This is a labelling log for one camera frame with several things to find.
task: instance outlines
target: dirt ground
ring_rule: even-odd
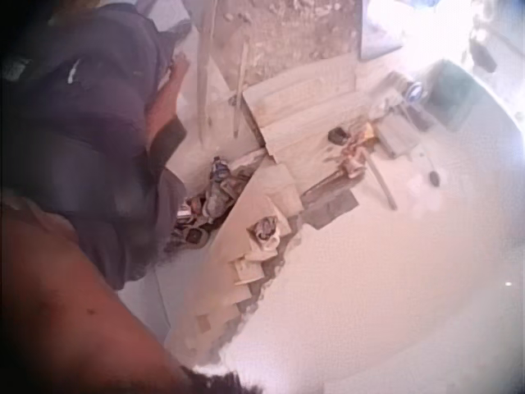
[[[184,0],[200,29],[209,0]],[[219,0],[212,56],[234,89],[243,40],[249,39],[245,84],[254,85],[284,70],[355,53],[356,0]]]

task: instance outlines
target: man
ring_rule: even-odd
[[[2,68],[9,392],[259,392],[182,368],[113,291],[157,258],[184,195],[164,168],[185,136],[189,65],[171,64],[182,26],[159,33],[134,7],[106,6],[33,31]]]

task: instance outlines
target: wooden stick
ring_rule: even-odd
[[[208,63],[212,47],[215,15],[218,0],[209,0],[203,11],[203,28],[199,40],[197,56],[197,117],[199,119],[199,139],[204,145],[208,133]]]
[[[379,186],[383,189],[383,193],[385,193],[386,199],[388,199],[388,204],[390,207],[394,210],[397,210],[397,204],[395,203],[394,196],[390,192],[390,189],[385,183],[385,179],[379,172],[379,170],[376,167],[376,164],[372,161],[372,158],[370,157],[370,154],[365,148],[359,148],[359,152],[364,156],[364,158],[367,160],[368,165],[370,166],[370,169],[372,170],[372,173],[377,179],[377,182],[379,183]]]
[[[237,80],[237,92],[235,93],[235,111],[233,114],[233,136],[239,136],[240,127],[240,102],[242,100],[244,76],[246,74],[246,62],[248,60],[249,39],[245,38],[243,42],[243,49],[240,55],[239,63],[239,79]]]

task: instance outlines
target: person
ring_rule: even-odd
[[[4,62],[7,392],[260,392],[182,367],[114,292],[158,257],[185,193],[164,166],[185,137],[189,63],[171,55],[187,32],[114,4],[33,30]]]

